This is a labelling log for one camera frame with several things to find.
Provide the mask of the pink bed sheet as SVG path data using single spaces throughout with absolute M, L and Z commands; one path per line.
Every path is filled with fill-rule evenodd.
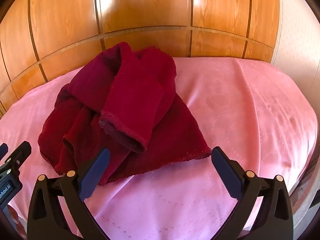
M 209 147 L 219 146 L 260 177 L 283 176 L 292 190 L 316 144 L 318 121 L 289 76 L 261 61 L 176 58 L 176 90 Z M 38 137 L 71 71 L 15 103 L 1 119 L 1 142 L 32 146 L 10 205 L 26 218 L 39 175 L 56 176 Z M 210 239 L 235 206 L 211 159 L 186 161 L 95 189 L 86 205 L 111 239 Z

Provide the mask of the dark red knit sweater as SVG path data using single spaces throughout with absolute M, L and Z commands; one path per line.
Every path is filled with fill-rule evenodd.
M 59 91 L 39 135 L 40 154 L 64 174 L 108 149 L 100 185 L 208 157 L 175 77 L 173 58 L 160 49 L 133 51 L 121 42 L 103 51 Z

